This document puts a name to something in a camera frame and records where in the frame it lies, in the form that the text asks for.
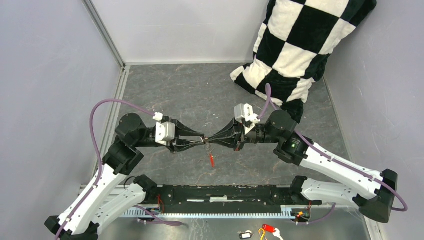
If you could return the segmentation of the red key tag with keyring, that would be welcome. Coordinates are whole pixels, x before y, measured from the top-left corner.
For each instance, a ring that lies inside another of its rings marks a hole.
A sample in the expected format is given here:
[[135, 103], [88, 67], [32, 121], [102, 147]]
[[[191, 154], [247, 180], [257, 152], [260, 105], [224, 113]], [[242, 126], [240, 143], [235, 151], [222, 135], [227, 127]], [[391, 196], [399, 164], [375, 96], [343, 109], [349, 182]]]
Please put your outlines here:
[[205, 143], [205, 149], [206, 149], [208, 157], [209, 157], [210, 165], [211, 165], [212, 168], [214, 168], [215, 167], [215, 160], [214, 160], [214, 156], [212, 154], [212, 147], [211, 147], [211, 144], [209, 143], [209, 138], [207, 136], [204, 137], [204, 143]]

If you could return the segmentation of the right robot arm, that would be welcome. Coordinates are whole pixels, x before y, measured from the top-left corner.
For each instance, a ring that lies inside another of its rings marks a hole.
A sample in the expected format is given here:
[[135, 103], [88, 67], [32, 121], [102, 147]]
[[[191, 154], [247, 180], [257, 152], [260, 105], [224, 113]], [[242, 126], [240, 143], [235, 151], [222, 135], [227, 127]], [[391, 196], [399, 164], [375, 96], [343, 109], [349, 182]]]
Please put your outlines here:
[[209, 144], [240, 151], [245, 144], [276, 144], [273, 153], [283, 162], [319, 172], [335, 180], [322, 182], [297, 176], [289, 189], [295, 204], [321, 201], [353, 207], [365, 217], [388, 223], [394, 211], [398, 174], [391, 170], [372, 170], [321, 147], [295, 131], [297, 123], [283, 110], [271, 113], [265, 123], [249, 114], [235, 117], [218, 133], [207, 138]]

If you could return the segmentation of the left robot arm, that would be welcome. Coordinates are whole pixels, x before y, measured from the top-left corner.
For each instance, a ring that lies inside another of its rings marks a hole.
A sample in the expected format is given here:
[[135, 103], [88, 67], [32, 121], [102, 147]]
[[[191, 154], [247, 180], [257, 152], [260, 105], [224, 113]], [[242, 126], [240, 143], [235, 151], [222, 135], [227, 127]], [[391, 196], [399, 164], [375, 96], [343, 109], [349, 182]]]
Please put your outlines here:
[[165, 147], [183, 152], [204, 145], [205, 135], [164, 116], [154, 127], [147, 127], [136, 113], [124, 115], [115, 129], [116, 138], [101, 160], [100, 168], [74, 203], [59, 216], [45, 221], [47, 229], [61, 240], [96, 240], [114, 220], [133, 206], [153, 203], [157, 184], [146, 176], [113, 200], [106, 198], [125, 180], [144, 155], [139, 148]]

